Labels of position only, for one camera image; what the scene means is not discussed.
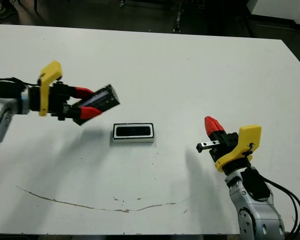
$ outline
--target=brown stain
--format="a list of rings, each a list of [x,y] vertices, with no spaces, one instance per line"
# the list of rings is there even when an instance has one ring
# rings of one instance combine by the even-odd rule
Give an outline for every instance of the brown stain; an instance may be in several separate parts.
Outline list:
[[[91,207],[91,206],[85,206],[85,205],[80,205],[80,204],[75,204],[75,203],[71,203],[71,202],[66,202],[66,201],[58,201],[58,200],[55,200],[55,199],[51,199],[51,198],[48,198],[48,197],[45,197],[45,196],[40,196],[40,195],[37,195],[31,191],[28,191],[28,190],[25,190],[19,186],[16,185],[16,187],[18,189],[21,189],[22,191],[28,193],[28,194],[31,194],[37,198],[40,198],[40,199],[44,199],[44,200],[48,200],[48,201],[51,201],[51,202],[55,202],[55,203],[60,203],[60,204],[67,204],[67,205],[72,205],[72,206],[76,206],[76,207],[81,207],[81,208],[86,208],[86,209],[95,209],[94,207]]]
[[[80,207],[80,208],[85,208],[85,209],[94,209],[94,210],[99,210],[99,211],[107,211],[107,212],[121,212],[121,213],[130,213],[130,212],[139,212],[139,211],[143,211],[145,209],[150,209],[150,208],[155,208],[155,207],[161,207],[161,206],[165,206],[165,205],[176,205],[176,204],[182,204],[184,203],[186,200],[192,198],[192,196],[190,197],[187,197],[186,199],[180,201],[180,202],[168,202],[168,203],[164,203],[164,204],[156,204],[156,205],[150,205],[150,206],[146,206],[146,207],[143,207],[143,208],[140,208],[140,209],[105,209],[105,208],[95,208],[95,207],[92,207],[92,206],[85,206],[85,205],[80,205],[80,204],[75,204],[75,203],[71,203],[71,202],[67,202],[67,201],[59,201],[59,200],[56,200],[56,199],[52,199],[52,198],[48,198],[48,197],[45,197],[45,196],[40,196],[38,194],[35,194],[31,191],[28,191],[28,190],[25,190],[17,185],[15,185],[18,189],[24,191],[25,193],[28,193],[28,194],[31,194],[32,196],[34,197],[37,197],[37,198],[40,198],[40,199],[44,199],[44,200],[48,200],[48,201],[51,201],[51,202],[55,202],[55,203],[59,203],[59,204],[66,204],[66,205],[71,205],[71,206],[75,206],[75,207]]]

